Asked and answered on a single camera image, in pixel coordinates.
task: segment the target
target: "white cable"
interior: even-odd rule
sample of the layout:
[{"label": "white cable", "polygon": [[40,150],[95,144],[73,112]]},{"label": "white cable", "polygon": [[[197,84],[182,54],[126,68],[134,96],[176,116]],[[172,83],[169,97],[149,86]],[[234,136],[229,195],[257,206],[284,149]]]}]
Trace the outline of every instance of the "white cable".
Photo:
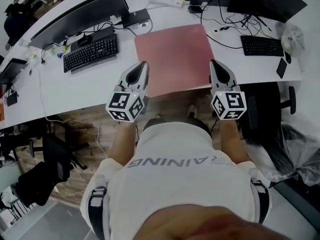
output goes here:
[{"label": "white cable", "polygon": [[38,67],[36,66],[36,70],[38,71],[38,76],[39,76],[39,94],[40,94],[40,101],[41,101],[41,104],[42,104],[42,108],[43,108],[43,112],[44,112],[44,117],[46,120],[48,120],[49,122],[59,122],[59,123],[62,123],[62,124],[65,124],[66,122],[68,121],[74,121],[74,122],[78,122],[78,123],[84,123],[84,124],[92,124],[94,127],[97,128],[98,130],[98,135],[97,135],[97,138],[96,138],[96,141],[97,141],[97,144],[98,146],[100,147],[100,149],[103,151],[103,153],[105,153],[105,156],[108,157],[107,153],[105,152],[105,150],[102,148],[102,146],[100,145],[99,143],[99,134],[100,134],[100,128],[95,125],[93,122],[85,122],[85,121],[80,121],[80,120],[74,120],[74,119],[67,119],[67,120],[64,120],[64,121],[59,121],[59,120],[49,120],[46,116],[46,110],[45,110],[45,105],[44,105],[44,102],[42,100],[42,95],[41,95],[41,76],[40,76],[40,72],[39,72],[39,69]]},{"label": "white cable", "polygon": [[76,195],[76,194],[79,194],[79,193],[83,193],[83,192],[85,192],[85,190],[84,191],[80,191],[80,192],[75,192],[75,193],[73,193],[73,194],[60,194],[59,192],[57,192],[60,196],[63,196],[63,197],[71,197],[71,196],[74,196],[74,195]]}]

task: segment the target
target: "computer mouse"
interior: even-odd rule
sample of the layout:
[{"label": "computer mouse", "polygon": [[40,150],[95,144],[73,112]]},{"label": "computer mouse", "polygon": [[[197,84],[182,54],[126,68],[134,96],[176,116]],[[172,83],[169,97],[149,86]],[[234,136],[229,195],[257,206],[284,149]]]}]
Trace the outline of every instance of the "computer mouse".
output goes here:
[{"label": "computer mouse", "polygon": [[87,44],[90,44],[91,41],[92,41],[92,36],[85,35],[84,37],[81,37],[77,43],[78,43],[78,46],[81,47],[81,46],[85,46]]},{"label": "computer mouse", "polygon": [[284,55],[285,55],[285,60],[286,60],[286,62],[288,62],[288,64],[290,64],[290,63],[291,63],[291,56],[290,56],[290,54],[285,51],[285,52],[284,52]]}]

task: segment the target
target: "strap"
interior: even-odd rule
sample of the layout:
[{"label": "strap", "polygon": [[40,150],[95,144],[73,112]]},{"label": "strap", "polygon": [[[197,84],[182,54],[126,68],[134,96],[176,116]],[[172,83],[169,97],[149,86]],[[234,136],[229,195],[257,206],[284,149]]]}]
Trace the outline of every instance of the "strap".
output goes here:
[{"label": "strap", "polygon": [[92,229],[99,240],[105,240],[103,225],[104,197],[107,193],[105,186],[95,188],[89,199],[88,214]]},{"label": "strap", "polygon": [[258,179],[252,178],[250,186],[252,189],[255,205],[254,221],[262,224],[268,215],[270,207],[269,191]]}]

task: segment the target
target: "white plastic bag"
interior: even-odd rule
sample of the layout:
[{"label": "white plastic bag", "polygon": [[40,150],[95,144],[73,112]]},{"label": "white plastic bag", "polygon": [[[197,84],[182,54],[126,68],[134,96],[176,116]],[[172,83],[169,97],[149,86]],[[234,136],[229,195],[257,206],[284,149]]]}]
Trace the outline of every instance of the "white plastic bag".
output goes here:
[{"label": "white plastic bag", "polygon": [[287,22],[281,35],[281,44],[285,52],[292,57],[298,57],[305,49],[304,33],[301,28]]}]

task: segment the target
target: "person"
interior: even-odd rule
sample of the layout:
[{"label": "person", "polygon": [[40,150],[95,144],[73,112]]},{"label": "person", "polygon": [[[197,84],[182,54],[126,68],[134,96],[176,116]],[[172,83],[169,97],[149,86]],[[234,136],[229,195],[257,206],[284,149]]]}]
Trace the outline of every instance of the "person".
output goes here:
[{"label": "person", "polygon": [[[196,115],[192,105],[186,120],[151,119],[136,151],[136,123],[118,126],[108,158],[90,180],[80,205],[100,240],[284,238],[253,223],[255,200],[246,170],[253,163],[237,123],[220,121],[221,151],[214,150],[208,126]],[[104,197],[95,194],[99,188]],[[94,197],[101,197],[100,203],[94,204]],[[100,222],[95,210],[99,204]]]}]

